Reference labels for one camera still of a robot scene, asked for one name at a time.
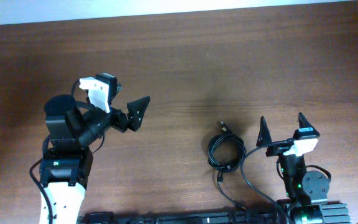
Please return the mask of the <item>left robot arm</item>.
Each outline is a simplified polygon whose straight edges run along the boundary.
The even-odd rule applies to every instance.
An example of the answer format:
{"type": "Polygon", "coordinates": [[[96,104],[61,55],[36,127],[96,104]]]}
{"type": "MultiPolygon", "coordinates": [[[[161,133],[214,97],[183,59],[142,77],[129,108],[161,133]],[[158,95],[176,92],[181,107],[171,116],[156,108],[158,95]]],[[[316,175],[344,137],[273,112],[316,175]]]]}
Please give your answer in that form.
{"type": "Polygon", "coordinates": [[[137,131],[150,97],[127,104],[127,113],[111,108],[105,112],[71,95],[58,95],[44,106],[49,131],[42,144],[42,158],[29,171],[41,194],[41,223],[76,223],[85,198],[93,152],[90,145],[104,140],[108,129],[137,131]]]}

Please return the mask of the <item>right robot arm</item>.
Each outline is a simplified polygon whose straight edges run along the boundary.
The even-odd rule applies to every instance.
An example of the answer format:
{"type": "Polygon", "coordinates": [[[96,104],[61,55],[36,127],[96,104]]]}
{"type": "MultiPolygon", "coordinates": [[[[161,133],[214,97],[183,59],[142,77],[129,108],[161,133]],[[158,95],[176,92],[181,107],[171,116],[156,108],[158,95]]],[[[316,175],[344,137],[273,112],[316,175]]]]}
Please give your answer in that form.
{"type": "Polygon", "coordinates": [[[273,141],[264,117],[260,118],[257,147],[266,148],[267,157],[276,157],[277,171],[287,193],[287,201],[278,207],[287,223],[323,223],[321,206],[328,202],[331,173],[316,165],[307,165],[305,154],[312,152],[320,137],[319,131],[298,113],[299,128],[293,136],[273,141]]]}

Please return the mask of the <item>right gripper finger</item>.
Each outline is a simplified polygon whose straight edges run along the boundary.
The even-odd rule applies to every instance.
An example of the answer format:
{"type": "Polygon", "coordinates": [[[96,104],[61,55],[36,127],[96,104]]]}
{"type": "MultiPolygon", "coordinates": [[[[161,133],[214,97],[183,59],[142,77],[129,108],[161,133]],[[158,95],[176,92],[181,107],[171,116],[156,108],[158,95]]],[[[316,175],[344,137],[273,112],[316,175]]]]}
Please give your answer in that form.
{"type": "Polygon", "coordinates": [[[270,135],[270,131],[268,129],[266,120],[263,116],[260,117],[260,129],[259,135],[257,137],[256,146],[262,147],[272,143],[272,138],[270,135]]]}
{"type": "Polygon", "coordinates": [[[298,132],[300,134],[316,134],[315,128],[310,124],[302,112],[298,113],[298,132]]]}

